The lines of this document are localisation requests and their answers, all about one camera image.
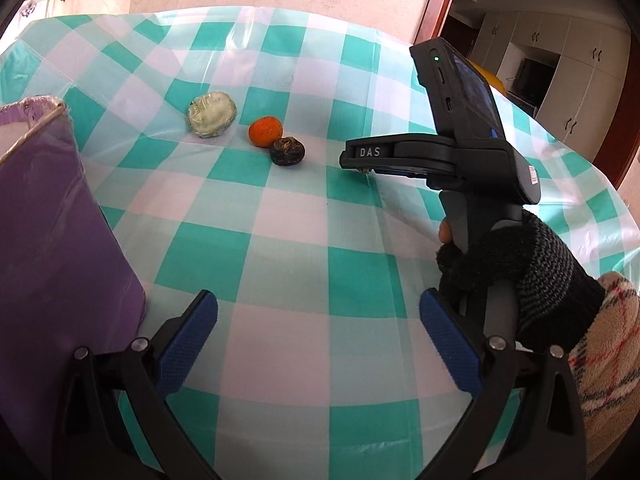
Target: hand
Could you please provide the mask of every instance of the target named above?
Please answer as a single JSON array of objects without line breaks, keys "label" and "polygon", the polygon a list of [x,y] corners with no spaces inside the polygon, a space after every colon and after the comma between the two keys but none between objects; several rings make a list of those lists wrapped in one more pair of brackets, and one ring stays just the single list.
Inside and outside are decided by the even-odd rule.
[{"label": "hand", "polygon": [[455,308],[472,290],[497,280],[513,282],[519,309],[516,338],[531,350],[543,351],[551,344],[573,348],[604,300],[603,288],[569,247],[526,210],[522,225],[488,232],[466,254],[453,244],[446,218],[438,238],[443,243],[436,256],[441,295]]}]

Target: dark round tea ball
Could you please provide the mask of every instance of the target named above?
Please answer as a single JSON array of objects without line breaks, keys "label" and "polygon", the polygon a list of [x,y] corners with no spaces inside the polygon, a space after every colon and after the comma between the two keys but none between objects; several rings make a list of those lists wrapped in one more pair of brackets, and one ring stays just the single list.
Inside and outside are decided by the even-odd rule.
[{"label": "dark round tea ball", "polygon": [[269,155],[278,166],[293,166],[304,158],[305,147],[293,137],[283,137],[271,145]]}]

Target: purple bag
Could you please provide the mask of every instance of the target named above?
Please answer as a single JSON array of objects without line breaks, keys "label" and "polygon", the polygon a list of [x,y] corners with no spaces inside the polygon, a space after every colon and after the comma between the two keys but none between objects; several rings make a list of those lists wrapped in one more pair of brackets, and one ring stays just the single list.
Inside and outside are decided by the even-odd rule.
[{"label": "purple bag", "polygon": [[49,475],[75,348],[123,350],[145,293],[93,199],[65,104],[0,107],[0,413]]}]

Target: checkered tablecloth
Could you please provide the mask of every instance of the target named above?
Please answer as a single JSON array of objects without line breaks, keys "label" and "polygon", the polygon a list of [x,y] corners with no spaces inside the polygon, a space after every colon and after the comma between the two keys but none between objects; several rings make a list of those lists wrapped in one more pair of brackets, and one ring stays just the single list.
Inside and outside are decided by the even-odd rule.
[{"label": "checkered tablecloth", "polygon": [[[190,101],[227,92],[222,136],[189,133]],[[64,16],[0,57],[0,102],[70,107],[86,177],[148,292],[140,333],[201,289],[220,319],[175,414],[226,480],[409,480],[468,403],[417,319],[438,283],[443,218],[423,181],[341,170],[353,137],[433,132],[408,45],[289,10]],[[531,208],[593,276],[637,285],[640,236],[590,163],[495,94],[508,139],[536,167]],[[279,117],[306,147],[281,168],[247,127]],[[492,446],[495,459],[515,401]],[[124,399],[136,447],[156,463]]]}]

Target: plastic tablecloth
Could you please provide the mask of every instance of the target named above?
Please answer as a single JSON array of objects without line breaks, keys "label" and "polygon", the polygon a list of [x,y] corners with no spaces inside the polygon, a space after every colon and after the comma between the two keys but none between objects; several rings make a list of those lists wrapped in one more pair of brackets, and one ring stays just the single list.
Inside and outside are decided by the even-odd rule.
[{"label": "plastic tablecloth", "polygon": [[[227,92],[222,136],[189,132],[191,100]],[[227,480],[414,478],[469,397],[420,325],[437,286],[436,192],[341,170],[353,137],[433,133],[408,45],[281,9],[212,7],[63,16],[31,24],[0,57],[0,102],[53,94],[70,107],[86,178],[145,285],[141,335],[201,289],[220,319],[168,402]],[[639,282],[640,235],[590,163],[495,92],[509,141],[536,167],[532,207],[593,276]],[[306,147],[281,168],[247,128],[279,117]],[[513,397],[482,463],[492,462]],[[126,398],[141,457],[156,464]]]}]

